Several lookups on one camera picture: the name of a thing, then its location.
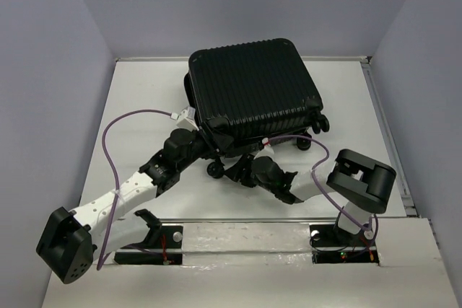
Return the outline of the black hard-shell suitcase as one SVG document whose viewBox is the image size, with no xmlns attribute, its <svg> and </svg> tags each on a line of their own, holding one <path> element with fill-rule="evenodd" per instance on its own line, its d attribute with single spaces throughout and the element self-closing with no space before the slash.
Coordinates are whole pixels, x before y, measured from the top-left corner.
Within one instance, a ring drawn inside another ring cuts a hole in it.
<svg viewBox="0 0 462 308">
<path fill-rule="evenodd" d="M 195 121 L 233 137 L 220 158 L 258 151 L 263 138 L 328 132 L 323 100 L 294 43 L 285 38 L 198 50 L 183 80 Z"/>
</svg>

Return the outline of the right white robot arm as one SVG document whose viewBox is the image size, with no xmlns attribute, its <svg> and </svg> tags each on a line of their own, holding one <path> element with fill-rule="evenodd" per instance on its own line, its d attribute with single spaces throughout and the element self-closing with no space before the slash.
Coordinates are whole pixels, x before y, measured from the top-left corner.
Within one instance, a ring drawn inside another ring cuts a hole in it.
<svg viewBox="0 0 462 308">
<path fill-rule="evenodd" d="M 248 188 L 260 187 L 289 205 L 322 195 L 340 213 L 332 235 L 342 245 L 355 240 L 372 216 L 386 212 L 396 180 L 396 171 L 387 164 L 342 149 L 333 161 L 324 157 L 308 171 L 288 172 L 274 157 L 267 144 L 257 154 L 241 156 L 224 176 Z"/>
</svg>

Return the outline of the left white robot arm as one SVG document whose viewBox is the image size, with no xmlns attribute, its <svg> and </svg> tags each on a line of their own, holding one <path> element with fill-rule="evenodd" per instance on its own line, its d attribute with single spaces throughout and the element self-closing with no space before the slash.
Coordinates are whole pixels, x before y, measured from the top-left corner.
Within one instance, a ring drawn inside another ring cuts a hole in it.
<svg viewBox="0 0 462 308">
<path fill-rule="evenodd" d="M 163 148 L 114 189 L 71 211 L 57 208 L 48 217 L 36 253 L 64 284 L 75 282 L 108 251 L 116 219 L 172 188 L 198 159 L 221 150 L 204 131 L 175 129 Z"/>
</svg>

